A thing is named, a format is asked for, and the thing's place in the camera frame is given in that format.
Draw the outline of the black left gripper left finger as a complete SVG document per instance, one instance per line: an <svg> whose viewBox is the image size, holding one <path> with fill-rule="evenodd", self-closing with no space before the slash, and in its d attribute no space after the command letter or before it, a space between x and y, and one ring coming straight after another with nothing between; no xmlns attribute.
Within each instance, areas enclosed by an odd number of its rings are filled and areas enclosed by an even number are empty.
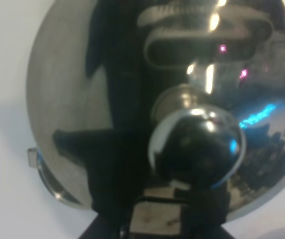
<svg viewBox="0 0 285 239"><path fill-rule="evenodd" d="M97 215L88 228L80 235L80 239L119 239L122 219Z"/></svg>

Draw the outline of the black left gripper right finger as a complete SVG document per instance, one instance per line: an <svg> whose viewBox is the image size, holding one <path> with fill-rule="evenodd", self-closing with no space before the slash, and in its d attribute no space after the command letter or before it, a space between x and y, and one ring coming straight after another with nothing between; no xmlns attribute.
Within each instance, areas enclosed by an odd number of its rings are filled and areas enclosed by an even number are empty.
<svg viewBox="0 0 285 239"><path fill-rule="evenodd" d="M181 239L233 239L222 226L226 218L181 218Z"/></svg>

